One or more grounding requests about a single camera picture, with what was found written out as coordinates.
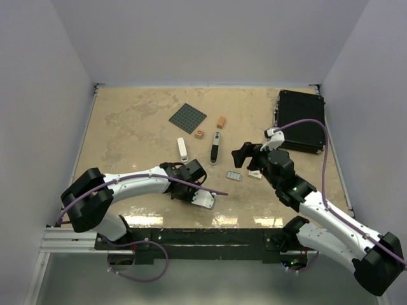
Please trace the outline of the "staple tray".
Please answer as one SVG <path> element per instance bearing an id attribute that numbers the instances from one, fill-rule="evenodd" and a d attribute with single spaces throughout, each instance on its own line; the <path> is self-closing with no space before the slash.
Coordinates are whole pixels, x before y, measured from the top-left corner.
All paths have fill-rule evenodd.
<path id="1" fill-rule="evenodd" d="M 234 181 L 241 181 L 242 174 L 238 172 L 227 171 L 226 178 Z"/>

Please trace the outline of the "white staple box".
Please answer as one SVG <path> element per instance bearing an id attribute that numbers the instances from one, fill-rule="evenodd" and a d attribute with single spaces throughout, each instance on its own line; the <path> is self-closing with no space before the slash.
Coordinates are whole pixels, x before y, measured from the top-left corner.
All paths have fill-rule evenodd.
<path id="1" fill-rule="evenodd" d="M 248 176 L 254 179 L 258 179 L 261 180 L 262 178 L 262 174 L 260 173 L 259 170 L 255 170 L 255 171 L 248 171 Z"/>

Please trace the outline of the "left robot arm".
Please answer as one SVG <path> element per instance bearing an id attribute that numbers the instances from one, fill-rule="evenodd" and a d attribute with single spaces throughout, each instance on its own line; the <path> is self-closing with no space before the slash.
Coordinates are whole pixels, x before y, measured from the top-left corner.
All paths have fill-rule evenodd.
<path id="1" fill-rule="evenodd" d="M 213 194 L 202 189 L 206 171 L 197 160 L 187 164 L 162 163 L 149 170 L 127 174 L 103 174 L 91 168 L 61 195 L 64 215 L 77 233 L 95 231 L 117 249 L 134 241 L 124 216 L 109 212 L 109 207 L 122 200 L 145 194 L 168 194 L 170 199 L 198 207 L 214 207 Z"/>

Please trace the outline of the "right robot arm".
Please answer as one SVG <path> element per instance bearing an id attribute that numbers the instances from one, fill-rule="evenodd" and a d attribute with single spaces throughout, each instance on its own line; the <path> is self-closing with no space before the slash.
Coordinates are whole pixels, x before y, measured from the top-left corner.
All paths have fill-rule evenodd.
<path id="1" fill-rule="evenodd" d="M 235 167 L 250 158 L 248 170 L 258 170 L 285 206 L 306 217 L 302 225 L 287 230 L 287 248 L 312 248 L 353 273 L 366 291 L 381 296 L 406 269 L 401 242 L 391 232 L 381 234 L 341 211 L 301 178 L 287 151 L 262 149 L 246 142 L 232 151 Z"/>

